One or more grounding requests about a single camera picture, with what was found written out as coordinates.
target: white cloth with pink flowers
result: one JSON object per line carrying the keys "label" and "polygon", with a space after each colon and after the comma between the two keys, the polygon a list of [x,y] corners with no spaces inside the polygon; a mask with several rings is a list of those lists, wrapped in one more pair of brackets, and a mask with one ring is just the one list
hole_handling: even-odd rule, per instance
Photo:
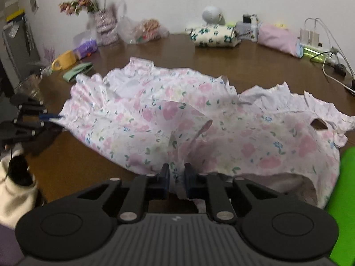
{"label": "white cloth with pink flowers", "polygon": [[[184,163],[238,175],[324,207],[339,174],[339,150],[355,117],[291,94],[286,83],[238,95],[226,77],[164,69],[132,58],[102,79],[78,75],[57,122],[86,146],[138,174],[170,165],[184,197]],[[328,130],[311,127],[320,119]]]}

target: table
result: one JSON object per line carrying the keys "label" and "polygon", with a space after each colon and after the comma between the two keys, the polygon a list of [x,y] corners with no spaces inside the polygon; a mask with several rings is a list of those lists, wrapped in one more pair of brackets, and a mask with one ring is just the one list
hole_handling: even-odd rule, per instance
{"label": "table", "polygon": [[[255,85],[271,88],[287,82],[292,92],[308,91],[314,97],[334,103],[340,112],[355,115],[355,97],[343,86],[323,75],[320,64],[297,59],[273,49],[243,41],[233,49],[195,48],[186,35],[170,35],[166,39],[142,45],[119,44],[100,48],[84,62],[93,62],[93,70],[105,76],[114,68],[123,68],[130,57],[152,60],[157,67],[192,68],[213,77],[225,75],[238,93]],[[40,84],[45,105],[50,112],[59,113],[70,98],[72,84],[63,79],[63,72],[54,72]],[[355,133],[348,134],[345,148],[355,145]],[[28,156],[48,201],[75,193],[112,177],[132,180],[135,175],[87,148],[69,132],[60,134],[53,144],[38,156]],[[151,203],[152,211],[193,211],[191,203],[178,201]]]}

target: silver screw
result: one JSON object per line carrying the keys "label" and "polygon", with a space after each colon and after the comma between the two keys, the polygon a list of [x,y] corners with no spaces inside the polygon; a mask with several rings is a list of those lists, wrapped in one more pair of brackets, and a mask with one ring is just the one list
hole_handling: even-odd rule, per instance
{"label": "silver screw", "polygon": [[234,218],[234,214],[232,212],[229,211],[221,211],[217,213],[217,218],[221,219],[221,220],[231,220]]}
{"label": "silver screw", "polygon": [[120,215],[123,221],[133,221],[137,219],[137,214],[134,212],[124,212]]}

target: purple object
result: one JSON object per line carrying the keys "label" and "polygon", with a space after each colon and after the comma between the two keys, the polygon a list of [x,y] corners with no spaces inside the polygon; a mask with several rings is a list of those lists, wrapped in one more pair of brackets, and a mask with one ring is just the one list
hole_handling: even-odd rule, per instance
{"label": "purple object", "polygon": [[15,231],[0,225],[0,265],[16,265],[23,257]]}
{"label": "purple object", "polygon": [[90,40],[81,44],[74,50],[74,54],[78,56],[79,60],[84,59],[88,56],[88,54],[95,53],[97,51],[97,43],[96,40]]}

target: white fan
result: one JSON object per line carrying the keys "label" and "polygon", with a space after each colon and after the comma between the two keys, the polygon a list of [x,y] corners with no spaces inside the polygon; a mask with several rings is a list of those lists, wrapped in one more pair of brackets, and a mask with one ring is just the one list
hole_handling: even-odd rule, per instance
{"label": "white fan", "polygon": [[207,24],[218,24],[223,18],[223,14],[220,8],[214,6],[208,6],[202,13],[202,18]]}

